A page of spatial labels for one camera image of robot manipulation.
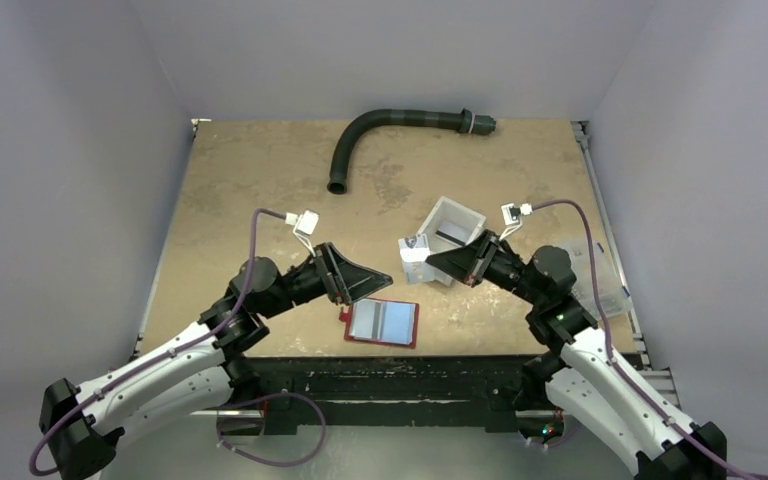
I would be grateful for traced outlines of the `white plastic card box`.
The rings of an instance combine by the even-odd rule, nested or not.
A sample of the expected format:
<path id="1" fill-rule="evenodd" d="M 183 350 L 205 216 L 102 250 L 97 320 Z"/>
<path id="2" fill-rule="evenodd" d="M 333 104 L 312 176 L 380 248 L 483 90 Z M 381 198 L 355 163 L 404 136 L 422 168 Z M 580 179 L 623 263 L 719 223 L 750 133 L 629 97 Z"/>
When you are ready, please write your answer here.
<path id="1" fill-rule="evenodd" d="M 484 229 L 486 216 L 448 197 L 441 196 L 417 232 L 406 238 L 411 247 L 442 253 L 472 242 Z M 414 263 L 406 271 L 409 283 L 436 281 L 449 287 L 453 278 L 426 264 Z"/>

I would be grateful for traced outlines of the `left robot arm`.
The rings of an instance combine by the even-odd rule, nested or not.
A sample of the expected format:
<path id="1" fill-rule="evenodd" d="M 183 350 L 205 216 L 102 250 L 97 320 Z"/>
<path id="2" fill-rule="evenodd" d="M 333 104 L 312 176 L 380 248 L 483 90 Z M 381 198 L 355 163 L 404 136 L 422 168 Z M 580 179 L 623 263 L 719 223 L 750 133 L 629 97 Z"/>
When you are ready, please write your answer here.
<path id="1" fill-rule="evenodd" d="M 265 320 L 320 297 L 351 306 L 392 283 L 390 275 L 348 260 L 330 242 L 314 246 L 286 272 L 267 257 L 250 255 L 223 297 L 166 343 L 95 379 L 50 384 L 31 474 L 91 477 L 114 459 L 127 417 L 191 376 L 213 367 L 224 372 L 268 335 Z"/>

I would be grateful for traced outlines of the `white VIP card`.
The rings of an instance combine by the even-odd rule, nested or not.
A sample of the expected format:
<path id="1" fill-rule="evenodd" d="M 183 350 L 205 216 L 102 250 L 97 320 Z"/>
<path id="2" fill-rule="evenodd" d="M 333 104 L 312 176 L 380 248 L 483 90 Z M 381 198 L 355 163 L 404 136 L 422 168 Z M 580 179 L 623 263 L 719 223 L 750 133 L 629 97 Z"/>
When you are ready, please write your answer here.
<path id="1" fill-rule="evenodd" d="M 353 305 L 349 334 L 362 340 L 379 340 L 387 304 L 380 300 L 362 300 Z"/>

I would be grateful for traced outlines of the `red card holder wallet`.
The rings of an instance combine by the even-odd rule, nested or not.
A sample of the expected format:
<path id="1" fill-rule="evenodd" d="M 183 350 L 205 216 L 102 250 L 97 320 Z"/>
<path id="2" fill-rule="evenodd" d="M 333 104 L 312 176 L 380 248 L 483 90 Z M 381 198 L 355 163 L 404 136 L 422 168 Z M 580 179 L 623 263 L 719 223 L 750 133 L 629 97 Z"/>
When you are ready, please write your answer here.
<path id="1" fill-rule="evenodd" d="M 414 349 L 417 343 L 420 305 L 412 302 L 390 301 L 374 298 L 363 300 L 384 301 L 386 312 L 379 340 L 362 340 L 349 334 L 353 305 L 342 308 L 338 319 L 344 326 L 346 341 Z"/>

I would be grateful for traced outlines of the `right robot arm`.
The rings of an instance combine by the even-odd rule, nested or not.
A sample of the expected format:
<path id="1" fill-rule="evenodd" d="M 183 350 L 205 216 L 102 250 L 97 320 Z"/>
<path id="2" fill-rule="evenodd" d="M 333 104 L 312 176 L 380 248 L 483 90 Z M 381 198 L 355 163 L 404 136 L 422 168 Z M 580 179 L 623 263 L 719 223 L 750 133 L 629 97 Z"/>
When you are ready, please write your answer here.
<path id="1" fill-rule="evenodd" d="M 530 304 L 529 329 L 548 350 L 524 365 L 515 405 L 551 403 L 571 414 L 636 479 L 727 477 L 724 433 L 682 412 L 615 349 L 572 294 L 576 276 L 564 249 L 542 246 L 524 261 L 486 230 L 426 262 L 467 286 L 488 281 Z"/>

